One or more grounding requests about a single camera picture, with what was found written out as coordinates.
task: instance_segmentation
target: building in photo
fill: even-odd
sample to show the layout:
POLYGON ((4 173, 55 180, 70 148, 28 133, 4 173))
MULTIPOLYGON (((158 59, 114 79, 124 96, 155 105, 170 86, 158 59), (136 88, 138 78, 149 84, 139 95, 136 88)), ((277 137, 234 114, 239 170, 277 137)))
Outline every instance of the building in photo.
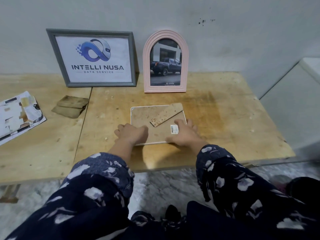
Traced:
POLYGON ((150 61, 160 61, 163 58, 173 58, 181 62, 182 52, 176 41, 161 39, 153 46, 150 52, 150 61))

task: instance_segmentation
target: stack of papers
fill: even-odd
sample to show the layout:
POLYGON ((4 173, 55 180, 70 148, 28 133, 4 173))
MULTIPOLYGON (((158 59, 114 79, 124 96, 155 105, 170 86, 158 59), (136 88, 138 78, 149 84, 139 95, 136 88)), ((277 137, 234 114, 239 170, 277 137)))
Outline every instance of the stack of papers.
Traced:
POLYGON ((35 97, 27 91, 0 102, 0 145, 46 120, 35 97))

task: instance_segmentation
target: navy floral clothing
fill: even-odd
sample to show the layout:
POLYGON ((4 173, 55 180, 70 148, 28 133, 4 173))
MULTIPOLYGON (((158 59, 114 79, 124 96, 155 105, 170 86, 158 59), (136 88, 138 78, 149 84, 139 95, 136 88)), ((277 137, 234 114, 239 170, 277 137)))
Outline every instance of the navy floral clothing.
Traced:
POLYGON ((78 162, 42 208, 7 240, 32 239, 319 239, 319 216, 278 191, 217 145, 204 146, 196 174, 214 211, 189 202, 178 222, 146 212, 128 219, 134 173, 120 157, 97 153, 78 162))

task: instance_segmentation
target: logo print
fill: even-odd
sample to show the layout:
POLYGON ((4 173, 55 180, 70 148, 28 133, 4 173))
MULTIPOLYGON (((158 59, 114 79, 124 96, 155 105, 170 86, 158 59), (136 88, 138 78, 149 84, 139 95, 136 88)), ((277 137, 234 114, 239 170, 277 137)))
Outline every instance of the logo print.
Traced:
POLYGON ((100 59, 108 61, 111 56, 109 44, 106 42, 106 40, 98 38, 86 41, 83 44, 79 44, 76 50, 80 55, 82 55, 84 58, 91 62, 95 62, 100 59), (94 53, 96 53, 97 57, 91 57, 93 54, 92 52, 90 52, 91 50, 94 53))

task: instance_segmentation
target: intelli nusa logo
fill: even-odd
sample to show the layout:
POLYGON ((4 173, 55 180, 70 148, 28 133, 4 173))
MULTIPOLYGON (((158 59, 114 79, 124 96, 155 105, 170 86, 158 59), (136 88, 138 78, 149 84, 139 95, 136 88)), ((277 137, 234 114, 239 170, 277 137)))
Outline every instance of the intelli nusa logo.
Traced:
MULTIPOLYGON (((76 51, 90 62, 98 60, 108 61, 111 56, 111 49, 106 40, 94 38, 85 41, 76 47, 76 51)), ((124 70, 122 65, 71 65, 73 70, 105 70, 105 71, 84 71, 84 73, 113 73, 106 70, 124 70)))
POLYGON ((111 56, 109 44, 106 40, 98 38, 79 44, 76 50, 80 55, 91 62, 95 62, 100 59, 108 61, 111 56))

